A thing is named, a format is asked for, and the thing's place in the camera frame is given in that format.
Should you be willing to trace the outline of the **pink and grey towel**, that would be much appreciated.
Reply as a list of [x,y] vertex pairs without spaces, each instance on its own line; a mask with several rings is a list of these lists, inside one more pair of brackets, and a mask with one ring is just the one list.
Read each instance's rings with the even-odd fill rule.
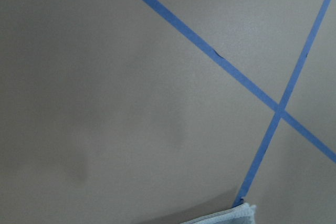
[[193,220],[183,222],[183,224],[229,224],[229,223],[256,223],[256,205],[243,203],[232,209],[216,212],[207,216],[202,216]]

